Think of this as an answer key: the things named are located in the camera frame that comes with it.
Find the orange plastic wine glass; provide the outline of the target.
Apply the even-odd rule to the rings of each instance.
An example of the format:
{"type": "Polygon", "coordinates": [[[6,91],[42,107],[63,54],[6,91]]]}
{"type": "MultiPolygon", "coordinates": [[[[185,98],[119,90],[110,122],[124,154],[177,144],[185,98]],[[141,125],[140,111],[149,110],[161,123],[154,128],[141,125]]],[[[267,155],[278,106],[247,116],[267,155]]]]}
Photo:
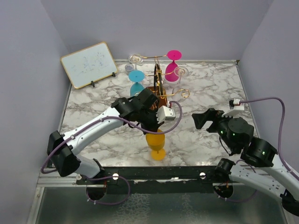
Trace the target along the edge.
{"type": "Polygon", "coordinates": [[[151,149],[151,157],[156,161],[161,161],[166,156],[166,151],[164,150],[165,145],[165,134],[150,134],[145,135],[147,144],[151,149]]]}

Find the blue plastic wine glass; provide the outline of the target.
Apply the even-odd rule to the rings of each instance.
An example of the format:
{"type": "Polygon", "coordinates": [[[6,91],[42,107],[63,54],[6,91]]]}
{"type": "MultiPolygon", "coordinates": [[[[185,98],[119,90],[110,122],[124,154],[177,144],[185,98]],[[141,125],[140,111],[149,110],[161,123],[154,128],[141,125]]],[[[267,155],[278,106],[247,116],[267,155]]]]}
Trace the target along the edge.
{"type": "Polygon", "coordinates": [[[138,95],[144,89],[141,81],[145,78],[145,74],[140,70],[133,70],[129,73],[128,78],[133,82],[130,88],[130,96],[138,95]]]}

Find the pink plastic wine glass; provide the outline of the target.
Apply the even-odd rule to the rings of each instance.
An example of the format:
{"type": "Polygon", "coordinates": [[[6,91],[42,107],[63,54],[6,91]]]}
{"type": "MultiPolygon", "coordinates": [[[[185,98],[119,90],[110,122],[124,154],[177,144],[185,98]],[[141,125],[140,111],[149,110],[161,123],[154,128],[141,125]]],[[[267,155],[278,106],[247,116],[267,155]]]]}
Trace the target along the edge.
{"type": "Polygon", "coordinates": [[[168,82],[176,82],[178,76],[174,74],[174,70],[178,66],[176,61],[182,57],[182,53],[179,50],[170,50],[167,57],[171,60],[171,63],[167,65],[164,77],[168,82]]]}

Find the clear champagne flute glass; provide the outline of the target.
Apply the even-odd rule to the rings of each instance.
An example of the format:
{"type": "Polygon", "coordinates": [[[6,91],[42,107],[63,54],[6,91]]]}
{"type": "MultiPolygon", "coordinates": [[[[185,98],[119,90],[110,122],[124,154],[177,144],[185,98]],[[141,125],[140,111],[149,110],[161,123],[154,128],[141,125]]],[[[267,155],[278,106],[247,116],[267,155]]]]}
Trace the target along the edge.
{"type": "Polygon", "coordinates": [[[133,64],[134,70],[137,70],[137,66],[143,66],[143,57],[140,54],[131,54],[128,61],[133,64]]]}

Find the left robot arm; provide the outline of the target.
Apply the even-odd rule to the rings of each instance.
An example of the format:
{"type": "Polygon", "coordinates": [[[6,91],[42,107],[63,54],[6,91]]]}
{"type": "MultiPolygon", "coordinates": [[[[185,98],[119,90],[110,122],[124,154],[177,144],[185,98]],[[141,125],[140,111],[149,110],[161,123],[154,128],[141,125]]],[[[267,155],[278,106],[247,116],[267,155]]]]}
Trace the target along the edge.
{"type": "Polygon", "coordinates": [[[118,98],[110,107],[84,125],[60,134],[50,134],[47,154],[61,177],[77,173],[98,184],[103,180],[103,172],[96,160],[79,157],[79,153],[90,143],[104,134],[128,122],[137,122],[144,133],[156,133],[171,110],[165,106],[152,110],[157,96],[144,89],[137,96],[118,98]]]}

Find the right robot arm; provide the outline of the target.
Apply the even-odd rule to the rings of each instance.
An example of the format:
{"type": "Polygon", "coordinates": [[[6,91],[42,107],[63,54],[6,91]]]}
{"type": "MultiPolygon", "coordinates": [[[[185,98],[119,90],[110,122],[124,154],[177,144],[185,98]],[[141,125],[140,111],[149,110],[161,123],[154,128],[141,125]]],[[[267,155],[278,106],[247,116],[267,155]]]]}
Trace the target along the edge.
{"type": "Polygon", "coordinates": [[[231,180],[244,183],[281,202],[282,207],[295,216],[299,214],[299,181],[280,160],[277,149],[269,142],[254,136],[254,127],[241,117],[224,116],[224,111],[209,108],[204,113],[194,113],[197,129],[208,121],[209,133],[217,133],[232,154],[239,154],[245,163],[260,168],[272,178],[247,171],[236,162],[222,158],[215,168],[219,182],[231,180]]]}

